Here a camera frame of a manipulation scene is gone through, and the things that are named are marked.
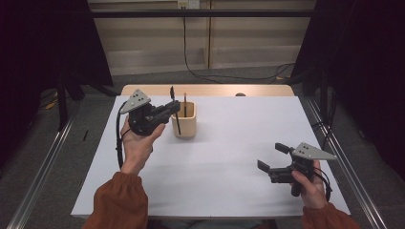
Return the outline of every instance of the pen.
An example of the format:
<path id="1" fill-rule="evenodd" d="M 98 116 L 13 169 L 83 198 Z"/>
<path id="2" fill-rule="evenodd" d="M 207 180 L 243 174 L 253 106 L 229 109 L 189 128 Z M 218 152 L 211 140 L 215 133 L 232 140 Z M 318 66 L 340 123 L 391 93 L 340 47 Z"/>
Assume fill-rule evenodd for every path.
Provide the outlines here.
<path id="1" fill-rule="evenodd" d="M 184 117 L 187 117 L 187 94 L 184 93 Z"/>
<path id="2" fill-rule="evenodd" d="M 173 103 L 175 102 L 175 90 L 173 89 L 173 86 L 170 88 L 170 96 L 173 99 Z M 178 123 L 178 130 L 179 130 L 179 135 L 181 135 L 181 130 L 180 130 L 180 123 L 179 123 L 179 115 L 178 113 L 175 113 L 176 116 L 176 122 Z"/>

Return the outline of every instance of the gray floor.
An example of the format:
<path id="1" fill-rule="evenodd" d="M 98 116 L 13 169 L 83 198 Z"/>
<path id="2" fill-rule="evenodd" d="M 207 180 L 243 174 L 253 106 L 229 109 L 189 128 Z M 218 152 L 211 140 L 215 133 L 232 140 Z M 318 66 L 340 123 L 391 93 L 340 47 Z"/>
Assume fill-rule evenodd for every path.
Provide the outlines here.
<path id="1" fill-rule="evenodd" d="M 273 81 L 272 78 L 263 80 L 252 78 L 272 76 L 276 70 L 275 67 L 265 67 L 196 71 L 196 73 L 249 78 L 210 77 L 220 83 L 267 84 Z M 281 75 L 286 76 L 289 73 L 290 68 Z M 111 89 L 116 92 L 120 92 L 126 84 L 214 83 L 202 77 L 193 76 L 189 72 L 115 76 L 114 81 L 115 87 Z M 284 79 L 279 79 L 273 83 L 283 82 Z M 50 168 L 51 172 L 46 177 L 46 182 L 40 190 L 39 197 L 35 200 L 35 205 L 29 209 L 32 210 L 30 217 L 22 221 L 25 228 L 79 228 L 84 222 L 83 219 L 71 217 L 70 212 L 96 152 L 114 99 L 89 87 L 83 87 L 83 90 L 86 92 L 83 101 L 69 100 L 70 111 L 77 107 L 77 115 L 64 145 L 54 159 L 53 167 Z M 296 95 L 300 96 L 309 122 L 315 123 L 316 120 L 308 104 L 309 98 L 302 96 L 301 85 L 294 85 L 293 90 Z M 386 223 L 386 227 L 403 228 L 405 225 L 405 218 L 402 217 L 405 210 L 404 182 L 381 160 L 373 144 L 358 134 L 359 128 L 339 101 L 333 123 L 333 132 L 377 207 L 378 213 Z M 50 110 L 40 109 L 32 128 L 24 135 L 15 154 L 3 168 L 3 175 L 0 179 L 0 204 L 2 206 L 0 208 L 0 228 L 8 226 L 19 203 L 26 195 L 53 145 L 57 127 L 57 105 Z M 315 131 L 315 134 L 321 144 L 324 136 L 320 130 Z M 339 186 L 352 212 L 352 217 L 362 228 L 372 228 L 363 211 L 364 206 L 359 203 L 339 164 L 330 163 L 330 166 L 335 177 L 340 181 Z M 277 219 L 277 223 L 279 228 L 300 228 L 299 218 Z"/>

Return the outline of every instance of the orange sleeve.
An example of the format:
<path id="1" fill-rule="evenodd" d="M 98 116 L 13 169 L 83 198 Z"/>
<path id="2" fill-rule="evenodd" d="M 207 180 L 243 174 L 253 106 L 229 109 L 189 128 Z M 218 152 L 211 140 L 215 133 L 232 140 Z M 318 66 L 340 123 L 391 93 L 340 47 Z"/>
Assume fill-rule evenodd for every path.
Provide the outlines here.
<path id="1" fill-rule="evenodd" d="M 140 177 L 121 172 L 101 185 L 83 228 L 146 228 L 148 197 Z"/>
<path id="2" fill-rule="evenodd" d="M 337 210 L 332 203 L 321 209 L 304 207 L 304 229 L 359 229 L 358 224 L 346 213 Z"/>

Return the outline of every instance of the white paper sheet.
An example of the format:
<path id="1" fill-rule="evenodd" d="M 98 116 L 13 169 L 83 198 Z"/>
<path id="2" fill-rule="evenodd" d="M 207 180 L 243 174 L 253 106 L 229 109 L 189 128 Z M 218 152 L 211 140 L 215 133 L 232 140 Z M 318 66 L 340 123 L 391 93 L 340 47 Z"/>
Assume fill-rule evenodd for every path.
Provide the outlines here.
<path id="1" fill-rule="evenodd" d="M 168 96 L 150 96 L 153 105 Z M 93 163 L 72 215 L 93 212 L 96 189 L 118 171 L 116 118 L 128 96 L 117 97 Z M 285 168 L 287 156 L 276 142 L 296 147 L 301 142 L 319 147 L 298 97 L 187 97 L 197 104 L 197 134 L 192 139 L 173 135 L 172 124 L 155 142 L 154 152 L 140 172 L 149 197 L 149 215 L 162 218 L 277 218 L 302 215 L 302 200 L 288 184 L 273 184 L 257 168 Z M 326 161 L 333 192 L 330 202 L 350 213 Z"/>

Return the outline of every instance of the person's left hand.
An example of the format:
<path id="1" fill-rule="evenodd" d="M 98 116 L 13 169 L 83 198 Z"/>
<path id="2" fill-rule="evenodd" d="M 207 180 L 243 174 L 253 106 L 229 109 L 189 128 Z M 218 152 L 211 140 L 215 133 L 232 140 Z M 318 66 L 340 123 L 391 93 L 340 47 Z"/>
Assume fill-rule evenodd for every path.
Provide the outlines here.
<path id="1" fill-rule="evenodd" d="M 130 129 L 128 116 L 125 118 L 124 126 L 120 132 L 125 152 L 125 161 L 121 168 L 122 173 L 136 176 L 139 174 L 152 153 L 152 144 L 161 136 L 164 128 L 165 125 L 160 124 L 149 136 L 136 135 L 134 132 L 128 131 Z"/>

